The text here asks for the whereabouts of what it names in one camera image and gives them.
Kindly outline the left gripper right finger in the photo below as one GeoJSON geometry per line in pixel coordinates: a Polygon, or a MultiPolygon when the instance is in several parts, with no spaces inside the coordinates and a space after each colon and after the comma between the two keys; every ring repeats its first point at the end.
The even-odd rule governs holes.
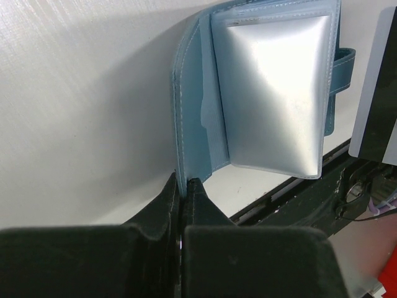
{"type": "Polygon", "coordinates": [[[182,236],[182,297],[347,297],[327,236],[309,227],[234,224],[187,184],[182,236]]]}

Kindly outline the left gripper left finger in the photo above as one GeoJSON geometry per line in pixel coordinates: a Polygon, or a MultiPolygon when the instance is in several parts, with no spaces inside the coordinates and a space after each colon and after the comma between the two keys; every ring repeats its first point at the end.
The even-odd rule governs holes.
{"type": "Polygon", "coordinates": [[[116,225],[1,231],[2,297],[172,297],[177,283],[179,190],[116,225]]]}

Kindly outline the blue card holder wallet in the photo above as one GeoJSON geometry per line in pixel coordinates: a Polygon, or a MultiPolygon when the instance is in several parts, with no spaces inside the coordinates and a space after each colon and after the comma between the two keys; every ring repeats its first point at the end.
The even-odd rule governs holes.
{"type": "Polygon", "coordinates": [[[355,60],[340,19],[340,1],[230,1],[195,15],[171,76],[182,195],[227,165],[321,176],[355,60]]]}

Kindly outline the silver card with black stripe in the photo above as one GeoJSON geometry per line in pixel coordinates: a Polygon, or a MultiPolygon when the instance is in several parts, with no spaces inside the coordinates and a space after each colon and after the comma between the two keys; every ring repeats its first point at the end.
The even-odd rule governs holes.
{"type": "Polygon", "coordinates": [[[349,155],[396,165],[396,7],[382,10],[357,109],[349,155]]]}

